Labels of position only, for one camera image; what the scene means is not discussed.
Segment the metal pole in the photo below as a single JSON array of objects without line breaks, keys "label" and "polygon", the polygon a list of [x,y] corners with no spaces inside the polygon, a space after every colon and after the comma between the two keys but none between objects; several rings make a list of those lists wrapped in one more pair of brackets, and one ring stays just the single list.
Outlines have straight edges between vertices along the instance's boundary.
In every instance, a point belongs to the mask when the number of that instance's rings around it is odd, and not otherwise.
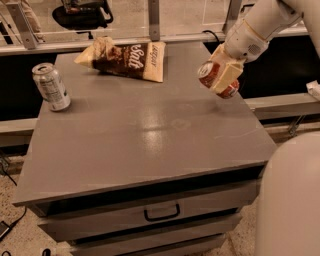
[{"label": "metal pole", "polygon": [[31,26],[22,11],[21,4],[7,3],[6,6],[19,30],[24,47],[27,49],[35,49],[38,45],[38,41],[33,35]]},{"label": "metal pole", "polygon": [[151,41],[160,40],[160,9],[159,0],[149,0],[149,35]]}]

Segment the silver can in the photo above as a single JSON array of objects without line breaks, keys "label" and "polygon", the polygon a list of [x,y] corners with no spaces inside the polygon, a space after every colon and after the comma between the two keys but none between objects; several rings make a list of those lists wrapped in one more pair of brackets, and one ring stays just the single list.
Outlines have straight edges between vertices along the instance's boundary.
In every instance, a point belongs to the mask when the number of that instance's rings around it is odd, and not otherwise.
[{"label": "silver can", "polygon": [[32,69],[42,98],[48,102],[49,109],[61,111],[69,107],[71,100],[58,70],[52,63],[41,63]]}]

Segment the chip bag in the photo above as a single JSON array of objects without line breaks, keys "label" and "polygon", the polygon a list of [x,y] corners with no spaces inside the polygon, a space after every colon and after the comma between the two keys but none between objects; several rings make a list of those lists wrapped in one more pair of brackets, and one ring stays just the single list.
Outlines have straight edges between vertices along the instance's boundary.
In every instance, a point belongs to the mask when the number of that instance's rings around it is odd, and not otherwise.
[{"label": "chip bag", "polygon": [[74,62],[102,72],[163,82],[165,43],[114,45],[110,37],[98,37]]}]

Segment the drawer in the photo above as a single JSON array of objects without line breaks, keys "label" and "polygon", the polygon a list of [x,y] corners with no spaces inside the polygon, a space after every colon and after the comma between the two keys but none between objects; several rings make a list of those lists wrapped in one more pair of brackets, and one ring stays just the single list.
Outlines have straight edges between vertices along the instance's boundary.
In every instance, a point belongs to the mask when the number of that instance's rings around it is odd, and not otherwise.
[{"label": "drawer", "polygon": [[78,245],[71,253],[74,256],[104,256],[106,252],[108,255],[122,255],[172,246],[231,231],[240,220],[241,216],[237,213],[226,217],[205,218],[190,223],[163,226],[145,231],[143,234],[127,234]]},{"label": "drawer", "polygon": [[258,193],[259,182],[253,180],[225,186],[225,190],[212,193],[198,193],[195,196],[177,200],[146,204],[109,211],[100,214],[68,219],[44,219],[39,223],[48,235],[56,241],[72,241],[105,233],[128,230],[165,221],[239,208],[252,203]]},{"label": "drawer", "polygon": [[224,241],[225,241],[224,235],[215,235],[215,236],[204,237],[204,238],[195,239],[192,241],[187,241],[183,243],[178,243],[174,245],[154,248],[151,250],[140,251],[140,252],[125,254],[125,255],[126,256],[144,256],[144,255],[183,256],[183,255],[190,255],[198,252],[205,252],[215,248],[220,248]]}]

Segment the black device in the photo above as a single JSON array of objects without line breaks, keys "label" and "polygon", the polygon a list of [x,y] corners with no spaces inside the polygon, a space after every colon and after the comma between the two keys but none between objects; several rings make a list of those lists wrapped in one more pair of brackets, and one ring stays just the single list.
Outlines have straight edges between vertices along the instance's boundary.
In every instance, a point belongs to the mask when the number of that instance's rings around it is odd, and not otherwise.
[{"label": "black device", "polygon": [[0,242],[5,238],[5,236],[11,231],[11,227],[4,221],[0,222]]}]

